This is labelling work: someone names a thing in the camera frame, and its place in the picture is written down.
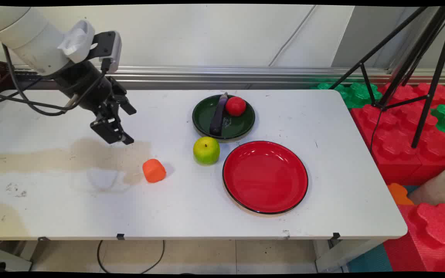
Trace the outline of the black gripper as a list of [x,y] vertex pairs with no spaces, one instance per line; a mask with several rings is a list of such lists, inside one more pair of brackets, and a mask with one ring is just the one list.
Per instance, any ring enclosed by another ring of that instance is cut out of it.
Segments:
[[134,143],[134,139],[122,128],[118,109],[120,106],[128,115],[137,111],[126,97],[126,89],[118,81],[103,76],[89,61],[64,69],[54,77],[59,90],[69,98],[89,91],[79,106],[95,115],[90,128],[104,141],[108,144]]

